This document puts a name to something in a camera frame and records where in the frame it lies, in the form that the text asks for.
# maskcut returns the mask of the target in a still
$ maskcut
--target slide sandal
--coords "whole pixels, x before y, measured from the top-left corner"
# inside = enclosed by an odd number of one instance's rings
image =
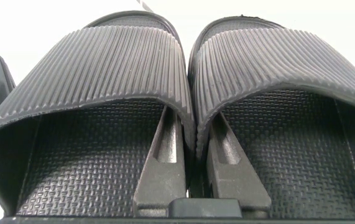
[[[209,25],[189,66],[210,197],[238,199],[244,217],[355,219],[354,66],[249,17]]]
[[[164,217],[186,197],[195,123],[175,30],[149,12],[105,18],[64,37],[0,105],[7,217]]]

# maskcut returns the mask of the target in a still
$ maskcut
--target ribbed texture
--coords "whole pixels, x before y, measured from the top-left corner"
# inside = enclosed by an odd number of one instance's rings
[[[274,22],[267,21],[258,17],[247,17],[247,16],[234,16],[226,17],[213,21],[207,25],[200,36],[197,38],[194,48],[191,51],[190,64],[188,67],[188,81],[190,82],[190,87],[193,87],[195,79],[195,69],[194,61],[196,60],[196,55],[201,48],[201,46],[212,36],[226,32],[229,30],[239,30],[239,29],[261,29],[261,28],[284,28]]]
[[[193,94],[197,153],[208,123],[222,106],[273,86],[302,86],[355,103],[355,68],[323,40],[290,29],[231,30],[214,35],[198,52]]]
[[[123,98],[156,98],[176,110],[193,147],[182,50],[171,34],[151,27],[91,27],[67,35],[0,106],[0,126]]]

